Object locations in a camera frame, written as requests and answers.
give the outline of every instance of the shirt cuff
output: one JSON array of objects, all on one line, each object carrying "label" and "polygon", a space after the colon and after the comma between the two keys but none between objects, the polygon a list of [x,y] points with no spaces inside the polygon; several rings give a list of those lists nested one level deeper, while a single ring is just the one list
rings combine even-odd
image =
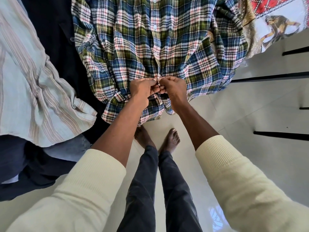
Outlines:
[{"label": "shirt cuff", "polygon": [[55,193],[87,199],[100,208],[110,207],[125,175],[126,168],[114,157],[89,149]]},{"label": "shirt cuff", "polygon": [[222,135],[204,141],[195,156],[208,180],[216,175],[218,169],[243,157]]}]

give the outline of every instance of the person's right foot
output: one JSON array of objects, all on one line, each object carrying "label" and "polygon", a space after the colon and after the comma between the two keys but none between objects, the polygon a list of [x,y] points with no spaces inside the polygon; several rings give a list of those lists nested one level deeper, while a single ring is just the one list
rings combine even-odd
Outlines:
[{"label": "person's right foot", "polygon": [[171,129],[159,150],[159,155],[164,151],[169,151],[171,154],[176,149],[177,145],[180,143],[178,132],[176,129]]},{"label": "person's right foot", "polygon": [[134,138],[135,140],[137,140],[137,142],[145,149],[146,146],[151,145],[154,148],[155,144],[153,143],[153,141],[151,140],[147,130],[144,128],[143,125],[141,125],[141,127],[137,127],[135,134],[134,134]]}]

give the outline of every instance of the shirt placket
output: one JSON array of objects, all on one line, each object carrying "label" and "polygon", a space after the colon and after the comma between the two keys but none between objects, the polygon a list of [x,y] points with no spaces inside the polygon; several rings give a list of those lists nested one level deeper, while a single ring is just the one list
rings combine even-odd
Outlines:
[{"label": "shirt placket", "polygon": [[[154,75],[159,81],[161,78],[161,65],[160,65],[160,52],[161,52],[161,41],[160,41],[160,0],[150,0],[150,29],[153,37],[153,48],[152,52],[157,63],[157,74]],[[156,100],[162,105],[162,100],[159,96],[155,95]]]}]

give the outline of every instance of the cream sweater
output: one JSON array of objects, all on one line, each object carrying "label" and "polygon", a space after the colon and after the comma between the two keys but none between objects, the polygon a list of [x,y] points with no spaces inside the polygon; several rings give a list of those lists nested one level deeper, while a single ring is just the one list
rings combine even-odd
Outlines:
[{"label": "cream sweater", "polygon": [[[222,136],[206,140],[195,155],[233,229],[309,231],[309,208],[293,202]],[[52,196],[19,216],[7,231],[102,232],[125,174],[110,155],[88,150]]]}]

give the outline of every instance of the dark gray pants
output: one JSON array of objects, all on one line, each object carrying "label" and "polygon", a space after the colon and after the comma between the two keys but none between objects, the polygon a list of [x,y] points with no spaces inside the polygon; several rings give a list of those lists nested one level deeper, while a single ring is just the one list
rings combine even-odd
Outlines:
[{"label": "dark gray pants", "polygon": [[125,215],[117,232],[155,232],[155,182],[159,167],[166,209],[166,231],[200,232],[197,212],[189,186],[170,152],[158,156],[152,146],[145,148],[126,198]]}]

